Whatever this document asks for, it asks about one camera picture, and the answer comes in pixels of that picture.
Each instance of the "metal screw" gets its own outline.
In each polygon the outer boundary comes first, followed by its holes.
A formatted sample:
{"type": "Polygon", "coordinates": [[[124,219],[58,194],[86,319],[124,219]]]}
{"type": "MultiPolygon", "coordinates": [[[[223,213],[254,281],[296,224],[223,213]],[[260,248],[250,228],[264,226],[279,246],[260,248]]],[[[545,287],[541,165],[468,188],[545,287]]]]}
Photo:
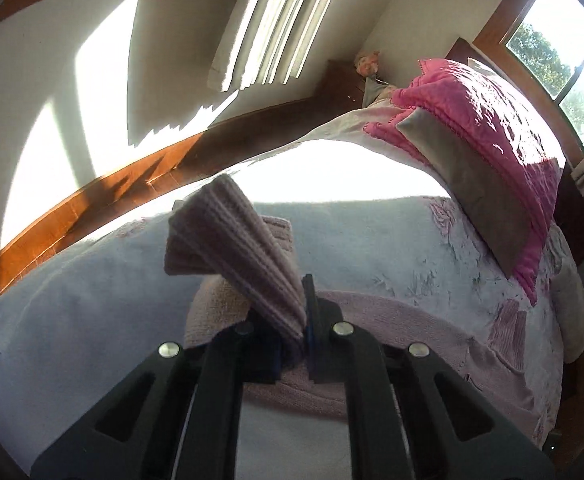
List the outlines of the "metal screw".
{"type": "Polygon", "coordinates": [[[408,346],[408,352],[414,357],[427,357],[430,355],[430,349],[425,343],[412,343],[408,346]]]}
{"type": "Polygon", "coordinates": [[[234,331],[238,335],[251,334],[252,330],[254,330],[254,327],[253,327],[252,323],[250,323],[249,321],[240,322],[234,327],[234,331]]]}
{"type": "Polygon", "coordinates": [[[161,357],[170,358],[174,357],[176,354],[179,353],[179,345],[176,343],[168,342],[163,343],[159,346],[159,355],[161,357]]]}
{"type": "Polygon", "coordinates": [[[347,321],[339,321],[338,323],[335,323],[332,327],[332,331],[336,334],[336,335],[350,335],[350,334],[354,334],[354,327],[348,323],[347,321]]]}

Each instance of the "pink pillow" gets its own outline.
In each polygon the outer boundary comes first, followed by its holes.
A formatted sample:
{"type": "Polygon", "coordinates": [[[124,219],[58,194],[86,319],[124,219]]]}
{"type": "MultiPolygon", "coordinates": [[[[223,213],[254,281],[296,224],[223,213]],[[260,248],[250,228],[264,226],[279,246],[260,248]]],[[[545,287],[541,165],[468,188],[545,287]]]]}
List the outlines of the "pink pillow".
{"type": "MultiPolygon", "coordinates": [[[[392,104],[431,112],[465,139],[524,205],[531,230],[514,276],[534,304],[538,264],[565,163],[559,143],[530,102],[502,78],[488,78],[446,59],[419,63],[423,75],[408,88],[393,92],[392,104]]],[[[403,149],[409,145],[407,151],[412,153],[416,148],[396,129],[407,115],[409,112],[403,112],[388,124],[368,124],[366,131],[403,149]]]]}

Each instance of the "tree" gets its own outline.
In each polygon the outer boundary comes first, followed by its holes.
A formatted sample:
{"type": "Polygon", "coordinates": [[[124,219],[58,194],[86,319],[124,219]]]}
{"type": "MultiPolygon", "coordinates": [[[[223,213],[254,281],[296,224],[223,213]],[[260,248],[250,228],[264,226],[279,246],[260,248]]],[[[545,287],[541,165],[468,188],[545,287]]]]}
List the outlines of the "tree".
{"type": "MultiPolygon", "coordinates": [[[[559,53],[552,44],[529,23],[521,24],[508,41],[508,48],[528,67],[553,98],[563,89],[574,71],[571,66],[561,62],[559,53]]],[[[584,145],[584,93],[571,90],[560,106],[584,145]]]]}
{"type": "Polygon", "coordinates": [[[561,101],[561,108],[568,116],[574,129],[581,137],[584,147],[584,94],[579,91],[571,91],[561,101]]]}

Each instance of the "wooden headboard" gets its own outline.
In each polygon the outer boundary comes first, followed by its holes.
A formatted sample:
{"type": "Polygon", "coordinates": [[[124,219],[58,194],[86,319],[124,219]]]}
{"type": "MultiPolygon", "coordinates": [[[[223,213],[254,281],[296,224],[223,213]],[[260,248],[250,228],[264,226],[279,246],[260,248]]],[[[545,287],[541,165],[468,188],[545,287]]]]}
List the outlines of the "wooden headboard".
{"type": "MultiPolygon", "coordinates": [[[[456,40],[446,59],[467,65],[469,57],[489,66],[497,73],[501,72],[499,67],[463,38],[456,40]]],[[[563,231],[572,251],[572,257],[577,265],[580,265],[584,260],[584,199],[576,187],[572,178],[572,168],[567,162],[556,195],[554,221],[563,231]]]]}

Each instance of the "gray pillow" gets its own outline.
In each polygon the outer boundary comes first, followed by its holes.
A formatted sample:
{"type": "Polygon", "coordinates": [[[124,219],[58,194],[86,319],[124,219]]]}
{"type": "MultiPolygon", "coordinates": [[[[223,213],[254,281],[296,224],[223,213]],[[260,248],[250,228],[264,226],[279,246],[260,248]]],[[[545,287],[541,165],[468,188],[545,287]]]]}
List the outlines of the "gray pillow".
{"type": "Polygon", "coordinates": [[[448,184],[476,231],[510,277],[530,236],[530,216],[498,172],[423,108],[396,125],[448,184]]]}

